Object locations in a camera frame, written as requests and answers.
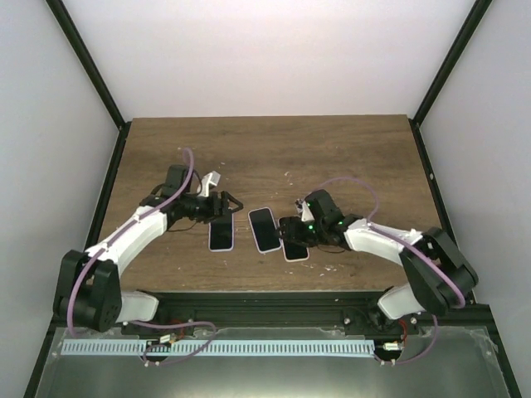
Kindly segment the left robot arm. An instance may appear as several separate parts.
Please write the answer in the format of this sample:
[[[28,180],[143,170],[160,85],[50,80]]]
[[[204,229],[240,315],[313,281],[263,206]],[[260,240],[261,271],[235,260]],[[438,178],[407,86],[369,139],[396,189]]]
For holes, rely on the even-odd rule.
[[[197,171],[172,165],[163,183],[140,203],[133,215],[111,235],[83,250],[70,250],[61,260],[53,312],[71,332],[89,328],[106,332],[116,323],[136,323],[159,335],[169,325],[169,314],[152,294],[125,292],[120,279],[132,261],[154,240],[182,219],[209,224],[243,208],[226,191],[217,192],[221,176],[210,172],[191,189]]]

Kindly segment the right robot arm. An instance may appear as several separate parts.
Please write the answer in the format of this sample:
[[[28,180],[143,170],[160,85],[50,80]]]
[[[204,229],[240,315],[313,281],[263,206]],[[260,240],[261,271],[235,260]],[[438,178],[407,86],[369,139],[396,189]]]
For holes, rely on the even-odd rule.
[[[296,216],[280,221],[275,233],[285,243],[321,245],[375,255],[403,268],[407,282],[384,291],[369,311],[369,326],[386,334],[398,319],[414,313],[436,317],[466,306],[479,277],[441,228],[399,230],[370,217],[345,214],[324,189],[295,203]]]

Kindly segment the light blue slotted strip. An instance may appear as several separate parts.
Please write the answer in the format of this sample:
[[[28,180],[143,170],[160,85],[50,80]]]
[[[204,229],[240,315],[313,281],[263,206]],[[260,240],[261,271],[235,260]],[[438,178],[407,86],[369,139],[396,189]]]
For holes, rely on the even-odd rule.
[[[185,357],[372,357],[372,340],[182,340],[168,347],[148,349],[148,340],[66,339],[62,356]]]

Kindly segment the black aluminium frame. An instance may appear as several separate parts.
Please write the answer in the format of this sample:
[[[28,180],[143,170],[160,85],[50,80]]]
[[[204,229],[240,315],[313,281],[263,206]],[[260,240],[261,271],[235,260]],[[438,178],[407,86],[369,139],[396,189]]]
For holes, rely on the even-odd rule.
[[[104,216],[110,202],[110,194],[114,188],[131,124],[124,120],[118,110],[107,84],[101,76],[66,5],[62,1],[50,1],[47,5],[118,129],[110,165],[105,175],[90,231],[86,239],[86,242],[91,244],[95,242],[97,234],[102,229]],[[449,79],[451,72],[454,70],[480,22],[488,12],[490,5],[489,1],[474,2],[417,112],[408,121],[437,214],[443,229],[449,234],[454,231],[438,182],[432,173],[431,160],[421,136],[421,124]],[[163,293],[161,295],[163,303],[171,307],[184,304],[193,312],[207,310],[209,313],[216,315],[217,320],[221,321],[223,325],[238,329],[248,326],[257,326],[258,328],[273,326],[284,329],[328,326],[332,321],[339,319],[340,316],[359,310],[362,304],[368,303],[375,296],[375,292],[369,290],[342,291],[339,294],[339,301],[333,303],[331,293],[317,291]],[[468,297],[471,303],[461,312],[451,312],[440,319],[440,327],[454,328],[457,332],[469,332],[474,327],[485,328],[485,342],[494,349],[494,360],[486,360],[485,365],[493,367],[495,371],[500,373],[503,379],[501,383],[503,392],[510,397],[519,397],[521,392],[512,367],[509,364],[509,359],[490,306],[477,303],[473,294]]]

